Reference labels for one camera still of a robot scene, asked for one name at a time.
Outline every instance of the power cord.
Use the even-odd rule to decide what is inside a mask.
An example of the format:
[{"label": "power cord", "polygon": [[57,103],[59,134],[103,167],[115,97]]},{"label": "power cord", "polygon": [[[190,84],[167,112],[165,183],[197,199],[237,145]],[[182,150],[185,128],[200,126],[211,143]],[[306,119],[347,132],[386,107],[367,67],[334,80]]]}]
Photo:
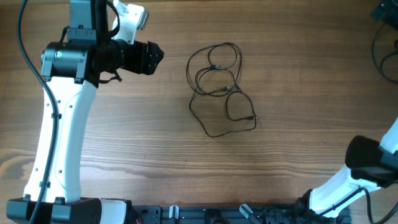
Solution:
[{"label": "power cord", "polygon": [[[214,49],[216,49],[217,47],[221,47],[221,46],[230,46],[235,52],[235,60],[234,60],[234,62],[230,66],[225,67],[225,68],[221,68],[219,65],[213,64],[211,62],[211,60],[210,60],[210,55],[211,55],[212,51]],[[195,81],[193,82],[191,80],[191,76],[190,76],[190,73],[189,73],[189,64],[191,62],[191,59],[194,56],[196,56],[197,54],[199,54],[200,52],[202,52],[204,50],[208,50],[208,49],[210,49],[210,50],[209,50],[209,52],[207,54],[207,60],[208,60],[208,62],[210,64],[210,66],[199,70],[196,73]],[[236,64],[236,61],[238,59],[238,54],[239,54],[239,67],[238,67],[238,72],[237,72],[237,74],[235,76],[234,73],[231,72],[229,69]],[[186,73],[187,73],[187,82],[188,82],[189,86],[191,87],[191,89],[193,90],[193,95],[192,95],[192,98],[191,98],[191,100],[189,102],[189,110],[191,111],[192,115],[199,121],[200,125],[202,126],[202,128],[205,131],[205,133],[207,134],[207,136],[209,136],[211,138],[220,137],[220,136],[223,136],[223,135],[229,134],[229,133],[240,133],[240,132],[243,132],[243,131],[250,131],[250,130],[253,130],[254,128],[256,128],[256,126],[257,126],[257,117],[256,117],[256,113],[254,112],[253,102],[250,99],[250,97],[247,96],[247,94],[245,94],[242,91],[242,89],[237,84],[239,73],[241,71],[241,66],[242,66],[242,51],[236,44],[229,43],[229,42],[225,42],[225,43],[222,43],[222,44],[216,44],[216,45],[212,45],[212,46],[209,46],[209,47],[202,48],[202,49],[196,51],[188,60],[187,71],[186,71]],[[200,80],[206,73],[208,73],[210,71],[213,71],[213,70],[228,72],[231,75],[233,84],[231,86],[226,86],[226,87],[223,87],[223,88],[220,88],[220,89],[217,89],[217,90],[213,90],[213,91],[210,91],[210,92],[206,92],[205,90],[203,90],[203,88],[200,86]],[[251,116],[247,116],[247,117],[243,117],[243,118],[232,118],[229,115],[228,101],[229,101],[229,99],[231,98],[231,96],[233,94],[242,94],[246,99],[248,99],[248,101],[250,102],[250,107],[251,107],[251,113],[252,113]],[[201,121],[201,119],[192,110],[192,102],[193,102],[193,100],[195,99],[195,97],[197,95],[212,96],[212,97],[227,96],[226,100],[225,100],[225,114],[226,114],[226,117],[230,121],[254,120],[254,126],[252,128],[249,128],[249,129],[230,130],[230,131],[227,131],[225,133],[216,134],[216,135],[209,134],[209,132],[207,131],[207,129],[206,129],[205,125],[203,124],[203,122]]]},{"label": "power cord", "polygon": [[359,187],[357,190],[355,190],[353,193],[351,193],[349,196],[347,196],[346,198],[344,198],[341,202],[337,203],[336,205],[332,206],[331,208],[325,210],[324,212],[321,212],[319,214],[317,214],[318,217],[321,217],[333,210],[335,210],[336,208],[340,207],[342,204],[346,203],[349,199],[351,199],[352,197],[354,197],[355,195],[357,195],[358,193],[365,191],[365,195],[366,195],[366,205],[367,205],[367,211],[368,211],[368,219],[369,219],[369,223],[370,224],[383,224],[385,222],[387,222],[394,214],[395,212],[397,212],[398,210],[398,202],[393,206],[393,208],[390,210],[390,212],[387,213],[387,215],[385,217],[383,217],[380,221],[378,222],[374,222],[373,221],[373,216],[372,216],[372,208],[371,208],[371,196],[369,191],[365,188],[365,187]]},{"label": "power cord", "polygon": [[390,53],[390,54],[384,56],[384,57],[382,58],[381,62],[380,62],[380,65],[379,65],[379,63],[377,62],[376,56],[375,56],[375,53],[374,53],[374,49],[375,49],[375,44],[376,44],[377,37],[378,37],[380,31],[383,30],[383,28],[384,28],[385,26],[386,26],[386,23],[383,23],[383,24],[380,26],[380,28],[378,28],[378,30],[376,31],[376,33],[375,33],[374,36],[373,36],[372,46],[371,46],[372,59],[373,59],[374,66],[376,66],[376,68],[377,68],[377,70],[379,71],[379,73],[380,73],[386,80],[388,80],[388,81],[390,81],[390,82],[392,82],[392,83],[398,84],[398,80],[395,80],[395,79],[393,79],[393,78],[388,77],[388,76],[386,75],[386,73],[384,72],[384,68],[383,68],[384,62],[386,62],[387,59],[391,58],[391,57],[394,56],[394,55],[398,55],[398,41],[395,42],[395,46],[394,46],[394,47],[396,48],[396,50],[393,51],[392,53]]},{"label": "power cord", "polygon": [[51,162],[55,150],[55,141],[57,140],[57,134],[58,134],[58,119],[59,119],[59,112],[58,112],[58,105],[56,102],[56,99],[54,97],[54,94],[52,93],[51,89],[49,86],[46,84],[45,81],[43,81],[42,77],[36,70],[36,68],[33,66],[33,63],[30,61],[30,58],[28,57],[24,44],[22,42],[22,37],[21,37],[21,22],[22,22],[22,15],[24,13],[26,4],[28,0],[24,0],[22,3],[21,9],[19,11],[18,15],[18,22],[17,22],[17,39],[18,39],[18,44],[19,47],[21,48],[22,56],[24,56],[25,61],[29,65],[30,69],[33,71],[34,75],[36,76],[37,80],[39,83],[43,86],[44,91],[50,98],[51,106],[52,106],[52,118],[53,118],[53,124],[52,124],[52,135],[51,135],[51,142],[50,142],[50,150],[49,154],[47,156],[47,162],[45,163],[45,169],[44,169],[44,175],[43,175],[43,180],[42,184],[40,186],[40,193],[39,197],[37,198],[37,203],[35,205],[35,208],[33,209],[32,216],[30,217],[29,224],[35,223],[35,219],[37,216],[37,213],[40,208],[40,204],[43,201],[45,189],[48,187],[48,181],[49,181],[49,174],[50,174],[50,168],[51,168]]}]

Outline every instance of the wood grain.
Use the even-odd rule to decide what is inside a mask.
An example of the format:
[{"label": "wood grain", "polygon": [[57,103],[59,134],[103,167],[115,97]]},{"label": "wood grain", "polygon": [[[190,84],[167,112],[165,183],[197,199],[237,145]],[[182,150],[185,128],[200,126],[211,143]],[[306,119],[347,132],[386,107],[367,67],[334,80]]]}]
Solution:
[{"label": "wood grain", "polygon": [[[374,1],[142,5],[150,18],[137,39],[158,43],[165,57],[152,76],[120,71],[123,82],[99,87],[81,159],[86,197],[127,198],[134,205],[293,202],[341,168],[355,135],[381,139],[397,118],[398,87],[377,73],[369,53],[379,26],[368,16]],[[20,197],[29,179],[43,110],[43,91],[17,45],[18,10],[0,7],[0,223],[10,223],[6,201]],[[28,5],[22,35],[37,67],[68,13],[67,4]],[[382,32],[378,57],[396,37],[390,28]],[[210,139],[188,110],[185,66],[194,51],[227,41],[242,49],[239,86],[252,97],[259,124]],[[228,49],[215,52],[221,64],[230,58]],[[204,64],[198,57],[192,70]],[[222,76],[213,81],[229,83]],[[214,133],[245,125],[223,119],[223,100],[195,101]],[[246,106],[236,99],[232,113]],[[372,194],[375,220],[398,200],[397,189]],[[367,223],[363,198],[352,209],[354,223]]]}]

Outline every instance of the wooden table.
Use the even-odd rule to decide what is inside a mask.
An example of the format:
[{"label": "wooden table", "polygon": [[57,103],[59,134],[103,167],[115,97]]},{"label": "wooden table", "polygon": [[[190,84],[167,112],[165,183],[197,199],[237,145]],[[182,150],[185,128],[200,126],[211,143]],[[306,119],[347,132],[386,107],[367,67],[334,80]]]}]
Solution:
[{"label": "wooden table", "polygon": [[[165,57],[154,75],[120,71],[123,82],[99,87],[81,157],[85,197],[126,198],[133,205],[293,202],[341,168],[355,135],[380,140],[397,118],[398,86],[377,73],[369,53],[380,25],[369,17],[376,1],[141,5],[150,17],[137,40],[158,43]],[[19,5],[0,6],[0,223],[10,222],[6,201],[21,197],[29,179],[43,112],[42,88],[16,40],[18,11]],[[38,68],[40,53],[59,39],[68,18],[68,4],[28,5],[22,35]],[[386,28],[377,55],[396,37]],[[188,110],[185,66],[194,51],[227,41],[243,52],[239,85],[259,124],[211,139]],[[221,64],[231,58],[228,49],[215,53]],[[199,57],[192,70],[203,65]],[[197,100],[214,133],[242,126],[224,119],[223,102]],[[233,104],[234,113],[247,106],[241,99]],[[372,194],[375,220],[398,200],[397,189]],[[355,223],[368,222],[364,198],[351,208]],[[396,215],[389,223],[397,222]]]}]

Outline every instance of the wooden tabletop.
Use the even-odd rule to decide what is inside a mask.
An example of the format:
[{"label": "wooden tabletop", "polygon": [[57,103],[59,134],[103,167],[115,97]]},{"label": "wooden tabletop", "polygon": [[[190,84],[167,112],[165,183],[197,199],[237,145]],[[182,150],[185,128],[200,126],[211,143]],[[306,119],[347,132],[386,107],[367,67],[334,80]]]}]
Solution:
[{"label": "wooden tabletop", "polygon": [[[323,184],[344,164],[353,137],[380,140],[398,115],[398,86],[377,73],[369,52],[380,26],[369,17],[376,4],[140,2],[150,16],[136,39],[158,43],[165,57],[154,75],[120,70],[123,82],[98,88],[81,155],[82,196],[126,198],[133,205],[290,203]],[[19,6],[0,7],[0,223],[10,223],[6,202],[21,197],[29,179],[43,113],[43,90],[16,40]],[[28,5],[22,36],[37,68],[68,18],[68,4]],[[377,56],[396,38],[386,27]],[[185,66],[196,50],[222,42],[242,50],[239,86],[259,119],[253,131],[212,139],[188,110]],[[215,52],[222,65],[231,59],[227,48]],[[389,73],[396,72],[393,63]],[[199,56],[192,71],[204,66]],[[223,78],[207,77],[208,87],[230,83]],[[224,101],[194,102],[212,133],[248,125],[226,120]],[[233,114],[247,113],[242,98],[230,106]],[[375,220],[396,203],[397,190],[372,193]],[[364,198],[351,208],[354,223],[368,222]]]}]

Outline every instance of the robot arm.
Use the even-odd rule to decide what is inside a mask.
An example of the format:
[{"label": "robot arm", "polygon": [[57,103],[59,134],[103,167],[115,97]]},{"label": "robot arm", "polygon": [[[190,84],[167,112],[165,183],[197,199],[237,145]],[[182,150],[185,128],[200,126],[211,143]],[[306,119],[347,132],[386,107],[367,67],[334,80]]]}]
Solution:
[{"label": "robot arm", "polygon": [[[346,154],[346,164],[328,182],[311,191],[309,209],[316,214],[341,202],[344,198],[365,187],[369,192],[388,187],[398,178],[398,119],[384,135],[380,144],[361,136],[353,139]],[[335,218],[340,211],[362,197],[360,192],[324,217]]]}]

